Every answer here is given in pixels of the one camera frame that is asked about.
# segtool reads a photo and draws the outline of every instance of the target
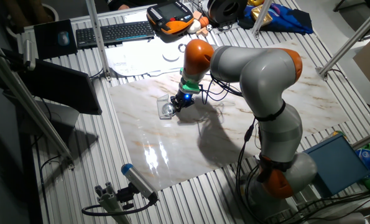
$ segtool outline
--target metal pole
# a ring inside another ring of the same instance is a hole
[[[56,132],[44,112],[42,112],[41,108],[34,101],[30,91],[27,89],[20,76],[16,72],[12,72],[6,59],[2,57],[0,57],[0,77],[13,92],[24,109],[30,114],[35,123],[40,127],[44,135],[50,140],[53,146],[56,147],[57,151],[70,160],[73,159],[70,150],[67,148],[58,132]]]
[[[271,7],[273,0],[265,0],[264,4],[262,5],[261,12],[258,15],[257,21],[254,24],[254,27],[251,30],[252,35],[255,39],[259,39],[259,29],[264,22],[264,19],[267,15],[269,8]]]
[[[356,43],[368,30],[370,29],[370,17],[363,23],[363,25],[356,31],[354,36],[349,38],[348,41],[342,46],[337,53],[327,62],[323,68],[317,68],[319,76],[326,79],[327,72],[337,63],[341,57]]]
[[[360,149],[361,147],[370,143],[370,134],[352,145],[354,150]]]
[[[104,75],[107,81],[111,81],[108,58],[106,56],[106,52],[104,51],[103,36],[102,36],[102,32],[100,31],[98,13],[96,12],[95,2],[94,0],[85,0],[85,1],[86,1],[86,6],[88,8],[88,12],[91,17],[93,32],[95,34],[96,44],[98,45],[99,55],[102,61],[103,72],[104,72]]]

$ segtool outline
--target orange controller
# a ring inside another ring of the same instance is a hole
[[[192,12],[178,1],[167,1],[147,9],[147,19],[157,31],[179,35],[186,31],[194,18]]]

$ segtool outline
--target white paper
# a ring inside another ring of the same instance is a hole
[[[130,14],[124,16],[125,22],[140,22],[140,21],[147,21],[146,12],[138,12],[135,14]]]
[[[106,49],[109,66],[122,76],[150,74],[158,76],[163,73],[178,71],[183,67],[183,55],[178,49],[180,44],[189,43],[188,36],[172,42],[164,43],[158,37],[148,40],[124,42],[122,47]],[[169,62],[163,54],[177,54],[178,59]]]

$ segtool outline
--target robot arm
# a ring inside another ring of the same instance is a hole
[[[259,121],[261,131],[262,172],[257,181],[250,184],[251,192],[256,195],[252,200],[287,198],[301,191],[313,180],[317,168],[309,155],[296,154],[302,137],[302,122],[297,110],[282,99],[283,91],[301,75],[299,54],[289,49],[224,46],[217,48],[209,60],[212,47],[206,45],[202,40],[189,42],[187,48],[197,49],[197,54],[186,50],[185,70],[173,103],[180,100],[183,95],[180,93],[190,94],[185,84],[190,82],[198,86],[208,70],[207,62],[210,62],[211,76],[217,80],[240,82],[243,97]]]

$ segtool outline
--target orange object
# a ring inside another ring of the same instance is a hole
[[[207,30],[207,28],[201,28],[200,30],[196,31],[196,35],[200,35],[203,33],[204,30]]]
[[[296,52],[294,50],[290,50],[290,49],[282,49],[282,50],[287,52],[287,54],[289,54],[290,57],[292,58],[292,61],[294,62],[294,65],[295,65],[295,71],[296,71],[295,81],[298,81],[298,79],[299,79],[299,77],[301,77],[301,73],[302,73],[302,59],[301,59],[301,56],[299,56],[298,52]]]
[[[193,17],[197,20],[200,20],[203,17],[203,14],[199,11],[193,12]]]
[[[203,30],[202,32],[201,32],[201,34],[202,34],[202,36],[203,37],[206,37],[206,36],[208,36],[208,34],[209,34],[210,32],[205,28],[205,30]]]
[[[199,19],[199,21],[201,24],[201,28],[206,27],[210,23],[207,17],[202,17],[201,19]]]
[[[204,40],[191,40],[185,49],[183,71],[187,75],[199,75],[210,67],[214,48]]]
[[[190,19],[189,22],[182,21],[170,21],[165,25],[170,28],[170,30],[164,30],[161,28],[161,31],[166,34],[177,34],[186,30],[192,23],[194,18]]]
[[[264,159],[271,161],[266,156],[263,156]],[[281,170],[274,169],[272,170],[271,176],[262,183],[263,188],[268,194],[274,198],[285,199],[294,195],[292,188],[289,184],[289,181],[285,178]]]

